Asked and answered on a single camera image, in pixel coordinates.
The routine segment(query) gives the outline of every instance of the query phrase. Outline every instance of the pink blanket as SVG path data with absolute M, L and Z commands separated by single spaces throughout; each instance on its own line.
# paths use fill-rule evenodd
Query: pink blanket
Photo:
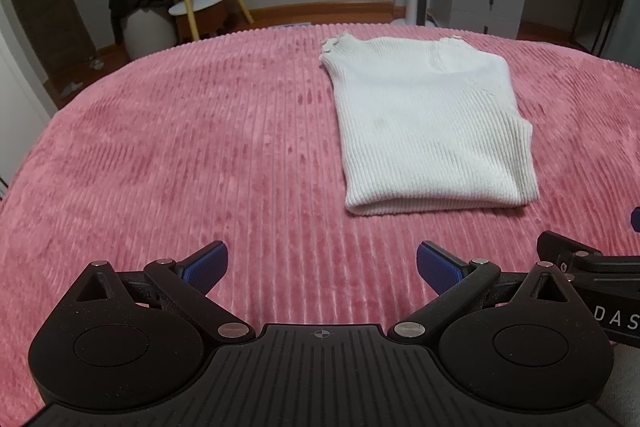
M 534 125 L 540 201 L 518 210 L 353 217 L 332 86 L 318 55 L 361 39 L 459 34 L 510 65 Z M 84 266 L 135 270 L 214 239 L 230 268 L 210 298 L 267 322 L 388 327 L 433 298 L 415 268 L 431 239 L 526 271 L 545 229 L 636 253 L 640 71 L 531 42 L 386 25 L 259 30 L 142 58 L 52 120 L 0 207 L 0 425 L 41 401 L 29 344 Z

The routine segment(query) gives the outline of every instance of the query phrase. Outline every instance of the black ribbed plate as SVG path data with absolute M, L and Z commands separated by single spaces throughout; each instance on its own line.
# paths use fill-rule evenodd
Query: black ribbed plate
M 51 405 L 30 427 L 614 427 L 592 405 L 549 414 L 480 403 L 453 386 L 429 350 L 379 327 L 266 326 L 221 347 L 193 385 L 148 409 L 109 415 Z

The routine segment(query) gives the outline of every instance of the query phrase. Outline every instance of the white sweater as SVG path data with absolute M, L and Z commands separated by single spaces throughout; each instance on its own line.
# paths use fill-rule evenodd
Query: white sweater
M 346 207 L 395 214 L 509 207 L 538 198 L 531 124 L 502 57 L 458 38 L 345 33 L 321 62 L 334 84 Z

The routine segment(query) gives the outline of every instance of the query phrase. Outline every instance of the silver screw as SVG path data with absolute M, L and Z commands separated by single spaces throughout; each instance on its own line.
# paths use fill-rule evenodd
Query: silver screw
M 239 322 L 228 322 L 218 328 L 218 334 L 227 339 L 239 339 L 249 332 L 246 324 Z
M 414 339 L 415 337 L 419 337 L 426 330 L 422 324 L 418 324 L 417 322 L 401 322 L 395 325 L 394 331 L 401 337 Z

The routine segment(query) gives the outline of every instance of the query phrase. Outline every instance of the white lettering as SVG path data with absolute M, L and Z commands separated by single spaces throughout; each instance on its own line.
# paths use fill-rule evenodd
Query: white lettering
M 613 318 L 609 321 L 609 324 L 613 324 L 613 323 L 620 325 L 620 310 L 618 310 L 616 314 L 613 315 Z
M 631 315 L 631 317 L 629 318 L 629 321 L 631 322 L 631 324 L 633 324 L 633 326 L 631 324 L 629 324 L 627 326 L 627 328 L 629 330 L 637 329 L 638 328 L 638 319 L 640 319 L 640 315 L 638 315 L 638 314 Z
M 600 322 L 604 318 L 604 312 L 605 310 L 602 306 L 596 306 L 596 311 L 593 314 L 593 316 L 596 318 L 598 322 Z

